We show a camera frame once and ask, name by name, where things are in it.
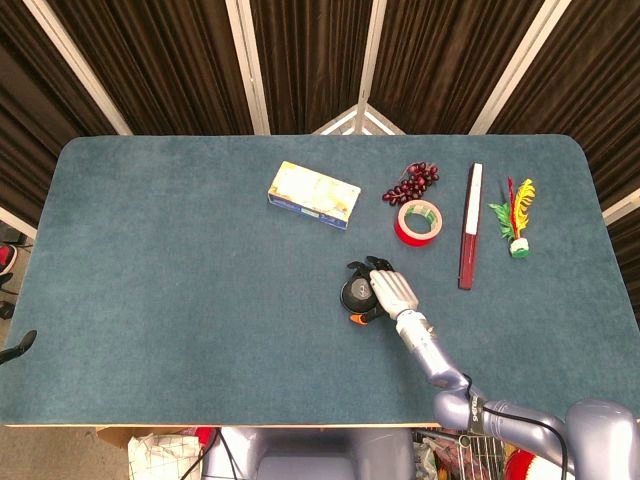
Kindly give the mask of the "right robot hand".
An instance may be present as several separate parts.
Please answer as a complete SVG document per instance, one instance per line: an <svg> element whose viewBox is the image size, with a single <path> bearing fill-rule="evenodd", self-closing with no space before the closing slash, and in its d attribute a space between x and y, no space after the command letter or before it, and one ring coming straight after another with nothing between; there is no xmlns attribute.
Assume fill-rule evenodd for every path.
<svg viewBox="0 0 640 480"><path fill-rule="evenodd" d="M367 256L365 263L352 261L347 268L352 275L340 299L353 323L368 325L386 314L396 320L402 312L417 309L419 301L411 286L388 260Z"/></svg>

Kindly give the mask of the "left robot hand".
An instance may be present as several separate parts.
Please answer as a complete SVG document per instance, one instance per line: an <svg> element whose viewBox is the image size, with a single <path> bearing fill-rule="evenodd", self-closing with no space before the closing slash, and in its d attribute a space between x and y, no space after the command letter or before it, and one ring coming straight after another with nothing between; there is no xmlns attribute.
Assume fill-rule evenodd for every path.
<svg viewBox="0 0 640 480"><path fill-rule="evenodd" d="M30 330L24 335L24 337L16 346L2 350L0 352L0 364L3 365L4 363L7 363L11 360L14 360L22 356L31 348L36 337L37 337L37 331Z"/></svg>

